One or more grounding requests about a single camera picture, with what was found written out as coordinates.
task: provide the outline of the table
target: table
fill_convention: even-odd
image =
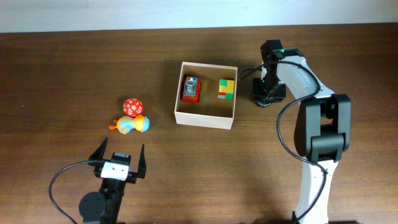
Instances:
[[[298,47],[327,87],[351,98],[351,145],[333,177],[330,220],[396,222],[394,23],[0,34],[1,222],[68,223],[50,203],[50,179],[86,160],[105,136],[104,157],[130,154],[132,170],[146,146],[146,178],[126,186],[119,221],[288,220],[299,199],[301,163],[280,145],[275,121],[293,100],[289,92],[263,109],[251,100],[251,78],[240,81],[231,130],[177,125],[174,118],[182,61],[255,67],[267,39]],[[108,129],[129,97],[143,102],[148,132]],[[282,120],[290,147],[297,111]],[[92,171],[76,167],[53,187],[78,222],[80,199],[100,187]]]

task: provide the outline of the white background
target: white background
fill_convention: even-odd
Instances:
[[[398,22],[398,0],[0,0],[0,32]]]

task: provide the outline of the red ball with white dots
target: red ball with white dots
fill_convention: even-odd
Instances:
[[[144,110],[144,105],[141,103],[140,100],[131,98],[124,102],[123,104],[123,111],[127,116],[135,117],[139,114],[142,114]]]

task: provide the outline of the colorful cube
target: colorful cube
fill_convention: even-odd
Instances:
[[[234,80],[220,80],[218,98],[232,100],[234,96],[234,88],[235,88]]]

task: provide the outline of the red toy car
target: red toy car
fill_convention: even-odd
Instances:
[[[201,82],[197,77],[187,77],[184,83],[182,101],[198,103],[201,90]]]

